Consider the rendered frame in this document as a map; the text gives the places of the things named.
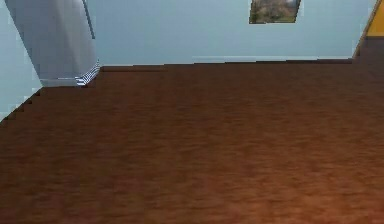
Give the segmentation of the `silver grey fridge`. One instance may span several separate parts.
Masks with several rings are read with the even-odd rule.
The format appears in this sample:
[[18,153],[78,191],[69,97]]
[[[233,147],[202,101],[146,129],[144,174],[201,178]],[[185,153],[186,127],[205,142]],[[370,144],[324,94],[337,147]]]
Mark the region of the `silver grey fridge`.
[[85,86],[99,73],[82,0],[5,0],[45,87]]

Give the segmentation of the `framed landscape picture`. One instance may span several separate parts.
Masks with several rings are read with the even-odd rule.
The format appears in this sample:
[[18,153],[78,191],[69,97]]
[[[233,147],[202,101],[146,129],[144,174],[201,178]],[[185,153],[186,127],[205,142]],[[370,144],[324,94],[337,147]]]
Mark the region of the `framed landscape picture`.
[[251,0],[250,24],[295,23],[301,0]]

